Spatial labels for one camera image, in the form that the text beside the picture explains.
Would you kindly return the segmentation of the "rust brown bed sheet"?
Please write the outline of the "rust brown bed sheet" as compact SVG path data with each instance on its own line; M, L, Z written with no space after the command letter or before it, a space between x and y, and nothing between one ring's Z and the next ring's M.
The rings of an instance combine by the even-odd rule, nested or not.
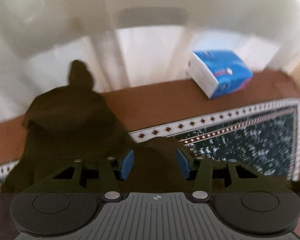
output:
M190 79L127 88L103 96L126 129L134 131L262 101L300 98L300 88L287 74L264 70L255 73L245 89L213 100ZM21 122L26 110L0 122L0 164L23 153L26 132ZM8 222L0 213L0 239L14 239L17 235L16 228Z

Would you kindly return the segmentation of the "blue white tissue pack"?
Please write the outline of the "blue white tissue pack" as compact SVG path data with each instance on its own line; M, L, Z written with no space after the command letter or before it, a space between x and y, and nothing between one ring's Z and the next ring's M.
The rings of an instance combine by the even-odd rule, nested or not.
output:
M231 50L193 51L186 72L209 99L241 90L253 77Z

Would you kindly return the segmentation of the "patterned navy white rug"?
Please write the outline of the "patterned navy white rug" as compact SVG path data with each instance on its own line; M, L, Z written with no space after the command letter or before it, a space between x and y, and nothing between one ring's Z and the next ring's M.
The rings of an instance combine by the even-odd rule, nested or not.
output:
M296 145L295 116L293 108L283 108L264 114L246 114L236 120L189 132L184 130L184 123L181 123L176 135L168 136L165 132L159 132L154 138L176 139L182 145L180 149L195 156L223 162L234 158L266 176L286 177L293 189L300 191L298 180L292 178L289 169Z

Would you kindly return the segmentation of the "dark brown garment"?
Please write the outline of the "dark brown garment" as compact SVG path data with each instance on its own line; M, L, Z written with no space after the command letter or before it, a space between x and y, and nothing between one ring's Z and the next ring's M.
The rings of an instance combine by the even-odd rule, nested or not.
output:
M133 150L135 160L128 178L119 182L123 192L190 191L193 183L183 178L176 162L181 143L154 138L137 144L93 86L85 63L75 60L66 86L33 100L22 122L27 131L23 155L1 194L21 193L76 159L96 164L125 150Z

